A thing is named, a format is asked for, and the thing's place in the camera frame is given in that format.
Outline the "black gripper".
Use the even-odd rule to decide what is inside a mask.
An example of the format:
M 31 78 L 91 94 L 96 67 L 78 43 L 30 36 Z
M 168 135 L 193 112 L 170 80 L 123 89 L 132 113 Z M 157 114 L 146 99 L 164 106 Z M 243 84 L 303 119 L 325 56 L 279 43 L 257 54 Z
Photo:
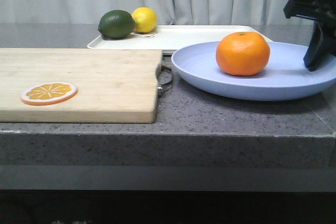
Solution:
M 315 71 L 328 54 L 335 56 L 335 0 L 288 0 L 287 19 L 299 17 L 314 21 L 310 44 L 303 58 L 309 71 Z

